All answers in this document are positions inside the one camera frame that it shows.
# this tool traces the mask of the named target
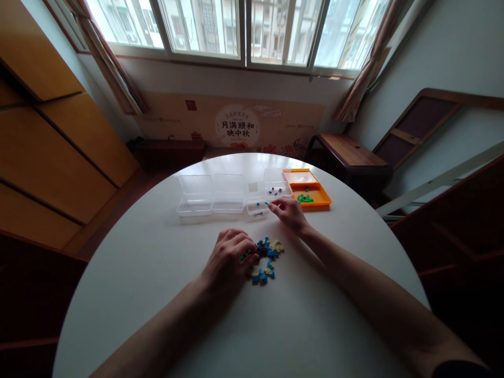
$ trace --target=window pane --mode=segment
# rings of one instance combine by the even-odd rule
[[[86,0],[107,42],[163,48],[149,0]]]
[[[163,0],[174,52],[238,57],[238,0]]]
[[[289,0],[252,0],[251,57],[254,63],[282,64]]]
[[[306,66],[322,0],[296,1],[292,28],[287,31],[289,0],[252,0],[251,61],[282,64],[284,49],[288,65]],[[289,46],[284,46],[286,34],[291,34]]]
[[[389,0],[363,0],[360,8],[359,3],[360,0],[331,0],[316,66],[362,68]]]
[[[287,64],[306,66],[321,6],[321,0],[296,0]]]

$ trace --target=table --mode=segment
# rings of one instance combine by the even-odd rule
[[[317,162],[311,158],[316,141],[326,151]],[[305,160],[326,169],[368,201],[381,194],[394,174],[387,162],[347,134],[314,135],[308,144]]]
[[[230,312],[178,366],[175,376],[408,376],[324,267],[270,212],[180,218],[179,174],[243,173],[265,167],[311,168],[333,202],[306,212],[320,232],[393,278],[425,306],[404,249],[362,198],[326,172],[295,159],[235,154],[194,164],[152,188],[114,225],[76,289],[61,332],[54,377],[87,377],[203,269],[219,231],[279,239],[285,253],[275,280],[248,284]]]

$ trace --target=sleeve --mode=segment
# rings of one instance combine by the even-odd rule
[[[486,367],[469,361],[446,361],[439,365],[432,378],[495,378]]]

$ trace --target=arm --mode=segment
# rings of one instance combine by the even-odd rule
[[[279,198],[270,210],[311,248],[379,334],[422,377],[448,360],[484,363],[427,308],[392,279],[311,227],[300,204]]]
[[[240,255],[251,254],[240,263]],[[117,349],[91,377],[160,376],[197,324],[205,323],[215,301],[233,300],[246,270],[259,257],[253,240],[242,230],[219,234],[208,263],[195,280]]]

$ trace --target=blue building block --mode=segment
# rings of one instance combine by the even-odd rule
[[[268,277],[266,277],[266,275],[264,274],[264,272],[263,272],[262,269],[259,270],[259,279],[261,280],[261,282],[267,282],[268,281]]]

